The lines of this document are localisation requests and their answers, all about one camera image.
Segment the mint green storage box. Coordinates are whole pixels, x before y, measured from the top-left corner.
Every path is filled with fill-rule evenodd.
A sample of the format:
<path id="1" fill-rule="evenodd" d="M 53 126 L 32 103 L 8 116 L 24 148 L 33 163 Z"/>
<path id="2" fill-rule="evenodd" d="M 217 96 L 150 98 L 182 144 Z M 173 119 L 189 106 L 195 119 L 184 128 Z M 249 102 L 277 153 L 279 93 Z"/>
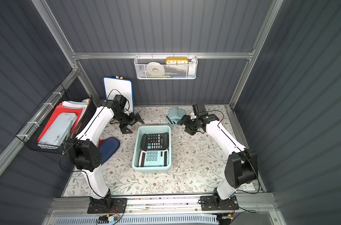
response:
<path id="1" fill-rule="evenodd" d="M 139 164 L 139 156 L 141 153 L 140 143 L 142 136 L 144 134 L 160 134 L 160 133 L 168 133 L 169 134 L 169 164 L 164 167 L 138 167 Z M 134 170 L 142 172 L 142 173 L 166 173 L 172 166 L 172 147 L 171 147 L 171 128 L 168 125 L 152 125 L 152 126 L 141 126 L 138 129 L 138 133 L 136 136 L 136 142 L 134 147 L 133 161 L 132 167 Z"/>

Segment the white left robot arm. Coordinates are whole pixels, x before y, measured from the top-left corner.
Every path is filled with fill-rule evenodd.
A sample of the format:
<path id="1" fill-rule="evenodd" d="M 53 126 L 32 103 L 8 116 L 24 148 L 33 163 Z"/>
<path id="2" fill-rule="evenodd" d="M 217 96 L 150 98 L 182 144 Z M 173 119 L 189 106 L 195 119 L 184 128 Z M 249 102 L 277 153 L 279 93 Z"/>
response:
<path id="1" fill-rule="evenodd" d="M 75 138 L 69 138 L 64 145 L 72 164 L 85 174 L 91 189 L 90 206 L 93 208 L 109 211 L 113 206 L 111 192 L 100 169 L 103 160 L 98 149 L 101 133 L 112 119 L 119 123 L 122 134 L 132 134 L 130 126 L 138 122 L 144 123 L 138 113 L 124 112 L 127 102 L 128 99 L 123 95 L 116 95 L 113 100 L 102 100 L 90 122 Z"/>

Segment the teal calculator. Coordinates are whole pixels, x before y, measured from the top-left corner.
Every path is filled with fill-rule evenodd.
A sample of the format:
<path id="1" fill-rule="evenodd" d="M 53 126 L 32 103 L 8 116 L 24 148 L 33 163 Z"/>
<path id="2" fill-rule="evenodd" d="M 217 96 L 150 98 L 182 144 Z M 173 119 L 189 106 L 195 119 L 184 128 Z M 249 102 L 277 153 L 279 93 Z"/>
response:
<path id="1" fill-rule="evenodd" d="M 169 150 L 146 151 L 144 167 L 166 167 L 169 164 Z"/>

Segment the pink calculator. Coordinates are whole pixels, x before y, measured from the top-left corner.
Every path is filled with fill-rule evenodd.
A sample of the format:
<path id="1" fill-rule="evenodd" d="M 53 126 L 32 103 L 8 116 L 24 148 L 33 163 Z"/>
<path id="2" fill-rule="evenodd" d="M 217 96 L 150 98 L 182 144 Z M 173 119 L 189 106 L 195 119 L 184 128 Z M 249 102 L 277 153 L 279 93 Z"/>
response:
<path id="1" fill-rule="evenodd" d="M 144 167 L 145 159 L 146 159 L 146 151 L 141 151 L 140 156 L 139 156 L 138 167 Z"/>

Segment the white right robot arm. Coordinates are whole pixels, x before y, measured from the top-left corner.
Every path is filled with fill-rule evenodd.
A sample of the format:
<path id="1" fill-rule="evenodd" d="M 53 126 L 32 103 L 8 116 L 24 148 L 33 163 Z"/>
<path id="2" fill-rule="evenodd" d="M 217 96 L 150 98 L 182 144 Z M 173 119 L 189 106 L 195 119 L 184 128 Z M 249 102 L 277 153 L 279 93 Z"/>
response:
<path id="1" fill-rule="evenodd" d="M 200 128 L 203 129 L 216 141 L 228 157 L 224 170 L 225 180 L 215 188 L 213 199 L 205 200 L 205 204 L 212 204 L 218 209 L 232 205 L 230 203 L 231 198 L 239 190 L 239 187 L 258 179 L 256 153 L 250 152 L 239 143 L 225 129 L 216 115 L 208 114 L 196 118 L 185 115 L 177 125 L 184 125 L 185 132 L 192 136 L 199 132 Z"/>

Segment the black calculator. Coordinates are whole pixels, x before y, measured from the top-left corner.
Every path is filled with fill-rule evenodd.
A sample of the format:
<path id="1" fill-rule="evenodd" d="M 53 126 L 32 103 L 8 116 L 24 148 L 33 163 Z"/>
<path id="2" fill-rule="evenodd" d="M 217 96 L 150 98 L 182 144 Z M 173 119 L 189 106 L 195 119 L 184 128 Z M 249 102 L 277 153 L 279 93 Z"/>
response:
<path id="1" fill-rule="evenodd" d="M 144 134 L 141 139 L 140 149 L 143 151 L 166 150 L 169 148 L 169 134 Z"/>

